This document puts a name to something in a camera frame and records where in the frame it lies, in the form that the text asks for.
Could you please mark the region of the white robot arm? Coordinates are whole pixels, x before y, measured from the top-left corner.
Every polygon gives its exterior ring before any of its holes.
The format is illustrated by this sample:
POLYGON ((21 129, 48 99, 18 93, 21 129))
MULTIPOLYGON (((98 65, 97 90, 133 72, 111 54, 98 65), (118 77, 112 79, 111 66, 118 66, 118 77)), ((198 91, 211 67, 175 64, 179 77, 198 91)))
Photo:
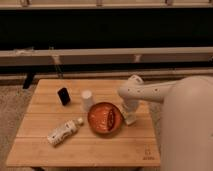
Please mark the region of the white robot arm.
POLYGON ((118 89, 123 107, 161 102, 161 171, 213 171, 213 77, 146 84, 133 75, 118 89))

